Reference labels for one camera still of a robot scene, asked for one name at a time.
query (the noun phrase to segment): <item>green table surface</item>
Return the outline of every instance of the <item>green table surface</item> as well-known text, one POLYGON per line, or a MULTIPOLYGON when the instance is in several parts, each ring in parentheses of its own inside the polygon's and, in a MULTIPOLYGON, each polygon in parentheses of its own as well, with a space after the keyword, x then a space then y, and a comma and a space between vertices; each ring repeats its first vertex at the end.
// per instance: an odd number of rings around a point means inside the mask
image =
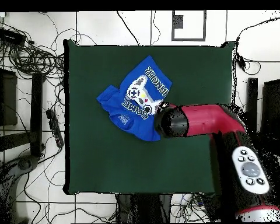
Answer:
POLYGON ((209 137, 145 142, 116 127, 96 97, 151 55, 173 82, 166 101, 229 104, 232 50, 225 47, 69 47, 68 192, 213 192, 209 137))

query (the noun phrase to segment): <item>black cable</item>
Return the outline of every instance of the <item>black cable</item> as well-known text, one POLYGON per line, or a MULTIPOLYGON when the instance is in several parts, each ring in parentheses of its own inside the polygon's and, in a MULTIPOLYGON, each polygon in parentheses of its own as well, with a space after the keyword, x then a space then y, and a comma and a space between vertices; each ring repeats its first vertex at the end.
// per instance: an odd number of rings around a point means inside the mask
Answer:
POLYGON ((28 181, 29 181, 30 173, 28 173, 27 175, 28 175, 28 177, 27 177, 26 183, 25 183, 25 185, 24 185, 24 193, 26 194, 26 196, 27 196, 30 200, 34 201, 35 203, 37 203, 37 204, 39 205, 39 210, 38 210, 37 214, 35 215, 35 217, 33 218, 32 222, 31 222, 31 224, 33 224, 34 220, 36 219, 36 217, 37 217, 37 216, 39 215, 39 213, 40 213, 41 205, 40 205, 39 202, 37 202, 35 199, 33 199, 31 196, 29 196, 28 193, 26 192, 26 186, 27 186, 27 183, 28 183, 28 181))
POLYGON ((74 211, 83 211, 83 212, 86 213, 87 215, 90 215, 90 216, 92 216, 92 217, 95 217, 95 218, 101 220, 102 222, 111 223, 111 222, 108 222, 107 218, 105 218, 105 217, 102 217, 102 218, 101 218, 101 217, 96 216, 96 215, 94 215, 94 214, 88 213, 87 211, 85 211, 85 210, 82 209, 82 208, 76 208, 75 210, 69 211, 69 212, 67 212, 67 213, 56 214, 56 215, 52 218, 52 220, 50 221, 50 224, 52 224, 53 220, 54 220, 57 216, 68 215, 68 214, 70 214, 70 213, 73 213, 74 211))
POLYGON ((57 33, 57 35, 58 35, 58 29, 57 29, 57 26, 55 25, 55 23, 53 22, 53 20, 48 16, 48 18, 51 20, 51 22, 53 23, 53 25, 54 25, 54 27, 55 27, 55 29, 56 29, 56 33, 57 33))
POLYGON ((118 11, 116 11, 117 15, 119 16, 119 18, 122 20, 122 22, 124 23, 124 26, 128 29, 129 33, 134 37, 134 39, 136 40, 137 42, 137 45, 139 46, 139 42, 138 40, 136 39, 136 37, 133 35, 132 31, 128 28, 127 24, 125 23, 124 19, 121 17, 121 15, 119 14, 118 11))
POLYGON ((256 27, 256 26, 262 25, 262 24, 264 24, 264 23, 273 22, 273 21, 278 20, 278 19, 280 19, 280 16, 279 16, 279 17, 276 17, 276 18, 273 18, 273 19, 264 20, 263 22, 260 22, 260 23, 258 23, 258 24, 249 26, 249 27, 243 29, 243 30, 240 32, 240 34, 238 35, 238 37, 236 38, 236 40, 237 40, 237 41, 240 40, 240 35, 241 35, 242 32, 244 32, 245 30, 247 30, 247 29, 249 29, 249 28, 251 28, 251 27, 256 27))
POLYGON ((51 178, 51 180, 49 181, 50 183, 49 183, 49 187, 48 187, 48 204, 47 204, 47 206, 49 207, 49 209, 48 209, 48 217, 46 217, 47 218, 47 220, 48 220, 48 224, 50 223, 50 205, 49 205, 49 191, 50 191, 50 185, 51 184, 53 184, 52 183, 52 179, 55 177, 55 175, 57 174, 57 173, 60 173, 60 172, 64 172, 65 173, 65 171, 57 171, 53 176, 52 176, 52 178, 51 178))
POLYGON ((151 16, 151 17, 150 17, 150 23, 151 23, 151 24, 150 24, 150 30, 151 30, 151 31, 150 31, 150 37, 151 37, 151 38, 150 38, 150 40, 149 40, 149 44, 152 45, 152 10, 150 11, 150 16, 151 16))
MULTIPOLYGON (((59 149, 58 152, 57 152, 55 155, 50 156, 49 158, 46 158, 45 160, 48 160, 48 159, 50 159, 50 158, 52 158, 52 157, 57 156, 60 152, 61 152, 61 149, 59 149)), ((28 187, 30 187, 43 173, 44 173, 44 172, 42 172, 40 175, 38 175, 38 176, 26 187, 26 189, 27 189, 28 187)), ((18 193, 18 195, 16 196, 16 198, 17 198, 21 193, 23 193, 23 192, 24 192, 24 190, 21 191, 20 193, 18 193)))
POLYGON ((228 10, 226 10, 225 42, 227 42, 227 23, 228 23, 228 10))
POLYGON ((30 149, 30 147, 28 147, 27 149, 25 149, 25 150, 23 150, 22 152, 20 152, 20 154, 18 155, 18 158, 20 157, 20 155, 21 155, 22 153, 24 153, 24 152, 27 151, 28 149, 30 149))
POLYGON ((76 42, 78 42, 78 12, 76 11, 76 42))
POLYGON ((77 212, 77 208, 76 208, 76 194, 75 194, 75 224, 76 224, 76 212, 77 212))
MULTIPOLYGON (((276 18, 273 18, 273 19, 264 20, 263 22, 260 22, 260 23, 258 23, 258 24, 255 24, 255 25, 246 27, 245 29, 243 29, 243 30, 240 32, 240 34, 239 34, 238 37, 236 38, 236 41, 239 42, 240 36, 241 36, 241 34, 242 34, 245 30, 247 30, 247 29, 249 29, 249 28, 252 28, 252 27, 256 27, 256 26, 262 25, 262 24, 264 24, 264 23, 273 22, 273 21, 278 20, 278 19, 280 19, 280 17, 276 17, 276 18)), ((258 64, 259 64, 260 62, 280 62, 280 61, 259 61, 259 60, 247 59, 247 58, 244 58, 244 57, 242 57, 242 56, 240 56, 240 57, 241 57, 242 59, 245 59, 247 62, 257 62, 258 64)))
POLYGON ((160 35, 161 35, 161 31, 160 31, 160 29, 155 25, 155 16, 156 16, 156 10, 155 10, 155 14, 154 14, 154 16, 153 16, 153 25, 157 28, 157 30, 159 31, 159 37, 157 38, 157 40, 155 40, 151 45, 153 46, 153 44, 155 44, 158 40, 159 40, 159 38, 160 38, 160 35))

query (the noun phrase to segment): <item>black stand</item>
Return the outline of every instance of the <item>black stand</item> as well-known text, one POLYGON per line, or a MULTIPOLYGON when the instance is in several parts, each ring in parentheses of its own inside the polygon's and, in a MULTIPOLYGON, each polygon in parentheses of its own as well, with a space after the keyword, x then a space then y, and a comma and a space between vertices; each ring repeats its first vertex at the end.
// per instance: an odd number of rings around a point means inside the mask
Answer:
POLYGON ((16 187, 22 175, 37 167, 44 150, 42 138, 42 98, 45 77, 33 74, 31 89, 30 131, 0 136, 0 152, 30 143, 31 155, 22 156, 5 164, 0 164, 0 223, 17 223, 15 218, 16 187))

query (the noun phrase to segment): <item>cable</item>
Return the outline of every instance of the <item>cable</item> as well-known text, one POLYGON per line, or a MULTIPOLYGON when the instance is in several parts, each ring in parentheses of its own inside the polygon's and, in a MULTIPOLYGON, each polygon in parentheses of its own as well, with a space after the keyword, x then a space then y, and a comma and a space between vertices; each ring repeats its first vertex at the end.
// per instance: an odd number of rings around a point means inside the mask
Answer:
POLYGON ((150 16, 151 16, 151 17, 150 17, 150 23, 151 23, 151 24, 150 24, 150 30, 151 30, 151 31, 150 31, 150 37, 151 37, 151 38, 150 38, 150 40, 149 40, 149 44, 152 45, 152 10, 150 11, 150 16))
POLYGON ((227 23, 228 23, 228 10, 226 10, 225 42, 227 42, 227 23))
POLYGON ((51 178, 51 180, 49 181, 50 183, 49 183, 49 187, 48 187, 48 204, 47 204, 47 206, 49 207, 49 209, 48 209, 48 218, 47 218, 47 220, 48 220, 48 224, 50 223, 50 205, 49 205, 49 191, 50 191, 50 185, 51 184, 53 184, 52 183, 52 179, 55 177, 55 175, 56 174, 58 174, 58 173, 60 173, 60 172, 64 172, 65 173, 65 171, 57 171, 53 176, 52 176, 52 178, 51 178))
POLYGON ((20 152, 20 154, 18 155, 18 158, 20 157, 20 155, 21 155, 22 153, 24 153, 24 152, 27 151, 28 149, 30 149, 30 147, 27 148, 27 149, 25 149, 25 150, 23 150, 22 152, 20 152))
POLYGON ((116 11, 117 15, 119 16, 119 18, 122 20, 122 22, 124 23, 124 26, 128 29, 129 33, 134 37, 134 39, 136 40, 137 42, 137 45, 139 46, 139 42, 138 40, 136 39, 136 37, 133 35, 132 31, 128 28, 127 24, 125 23, 124 19, 121 17, 121 15, 119 14, 118 11, 116 11))
POLYGON ((186 222, 198 222, 198 221, 205 222, 205 220, 209 219, 207 217, 207 214, 206 214, 204 209, 195 208, 195 207, 201 207, 202 206, 202 203, 200 202, 201 201, 201 194, 191 193, 190 195, 191 195, 191 198, 189 200, 186 200, 186 199, 184 199, 185 194, 183 194, 182 198, 181 198, 181 203, 171 205, 171 208, 172 207, 177 207, 177 206, 179 207, 179 210, 177 211, 176 215, 173 215, 172 210, 170 210, 170 214, 171 214, 171 216, 173 216, 175 218, 176 223, 179 223, 181 218, 184 219, 185 223, 186 222), (199 216, 199 214, 196 213, 196 211, 197 212, 203 212, 205 215, 201 217, 201 216, 199 216), (191 216, 192 216, 193 213, 195 215, 197 215, 199 219, 192 220, 191 216))
POLYGON ((85 210, 82 209, 82 208, 76 208, 75 210, 69 211, 69 212, 67 212, 67 213, 56 214, 56 215, 52 218, 52 220, 50 221, 50 224, 52 224, 53 220, 54 220, 57 216, 68 215, 68 214, 70 214, 70 213, 73 213, 74 211, 83 211, 83 212, 86 213, 87 215, 90 215, 90 216, 92 216, 92 217, 95 217, 95 218, 101 220, 102 222, 111 223, 111 222, 108 222, 107 218, 105 218, 105 217, 99 217, 99 216, 96 216, 96 215, 94 215, 94 214, 88 213, 87 211, 85 211, 85 210))
MULTIPOLYGON (((247 29, 249 29, 249 28, 252 28, 252 27, 256 27, 256 26, 262 25, 262 24, 264 24, 264 23, 273 22, 273 21, 278 20, 278 19, 280 19, 280 17, 276 17, 276 18, 273 18, 273 19, 268 19, 268 20, 265 20, 265 21, 263 21, 263 22, 260 22, 260 23, 258 23, 258 24, 255 24, 255 25, 252 25, 252 26, 249 26, 249 27, 243 29, 243 30, 240 32, 240 34, 238 35, 238 37, 236 38, 236 41, 239 42, 240 36, 241 36, 241 34, 242 34, 245 30, 247 30, 247 29)), ((242 59, 241 63, 243 63, 243 62, 257 62, 257 63, 259 64, 259 66, 260 66, 259 71, 260 71, 260 69, 261 69, 260 62, 280 62, 280 61, 258 61, 258 60, 247 59, 247 58, 244 58, 244 57, 242 57, 242 56, 240 56, 239 59, 242 59)), ((240 65, 240 68, 241 68, 246 74, 248 74, 248 75, 256 75, 256 74, 259 73, 259 71, 256 72, 255 74, 247 73, 247 72, 245 71, 245 68, 244 68, 244 67, 245 67, 245 65, 243 65, 243 64, 240 65)))
POLYGON ((55 27, 55 29, 56 29, 56 33, 57 33, 57 35, 58 35, 58 29, 57 29, 57 27, 56 27, 56 25, 55 25, 55 23, 53 22, 53 20, 48 16, 48 18, 51 20, 51 22, 53 23, 53 25, 54 25, 54 27, 55 27))
MULTIPOLYGON (((52 158, 52 157, 55 157, 56 155, 58 155, 58 154, 60 153, 60 151, 61 151, 61 149, 59 149, 58 152, 57 152, 55 155, 50 156, 49 158, 46 158, 45 160, 48 160, 48 159, 50 159, 50 158, 52 158)), ((40 175, 38 175, 38 176, 26 187, 26 189, 27 189, 28 187, 30 187, 43 173, 44 173, 44 172, 42 172, 40 175)), ((18 193, 18 195, 16 196, 16 198, 17 198, 21 193, 23 193, 23 192, 24 192, 24 190, 21 191, 20 193, 18 193)))
POLYGON ((29 196, 28 193, 26 192, 26 186, 27 186, 27 183, 28 183, 28 181, 29 181, 30 173, 28 173, 27 175, 28 175, 28 177, 27 177, 26 183, 25 183, 25 185, 24 185, 24 193, 26 194, 26 196, 27 196, 30 200, 34 201, 35 203, 37 203, 37 204, 39 205, 39 210, 38 210, 37 214, 35 215, 35 217, 33 218, 32 222, 31 222, 31 224, 33 224, 34 220, 36 219, 36 217, 37 217, 37 216, 39 215, 39 213, 40 213, 41 205, 40 205, 39 202, 37 202, 35 199, 33 199, 31 196, 29 196))
POLYGON ((155 43, 155 42, 157 42, 158 40, 159 40, 159 38, 160 38, 160 35, 161 35, 161 31, 160 31, 160 29, 158 29, 158 27, 155 25, 155 16, 156 16, 156 10, 155 10, 155 14, 154 14, 154 16, 153 16, 153 25, 157 28, 157 30, 159 31, 159 37, 157 38, 157 40, 155 40, 151 45, 153 46, 153 44, 155 43))
POLYGON ((260 22, 260 23, 258 23, 258 24, 255 24, 255 25, 252 25, 252 26, 249 26, 249 27, 243 29, 243 30, 240 32, 240 34, 238 35, 238 37, 236 38, 236 41, 239 41, 239 40, 240 40, 240 35, 241 35, 242 32, 244 32, 245 30, 247 30, 247 29, 249 29, 249 28, 251 28, 251 27, 259 26, 259 25, 264 24, 264 23, 273 22, 273 21, 278 20, 278 19, 280 19, 280 17, 276 17, 276 18, 273 18, 273 19, 264 20, 263 22, 260 22))

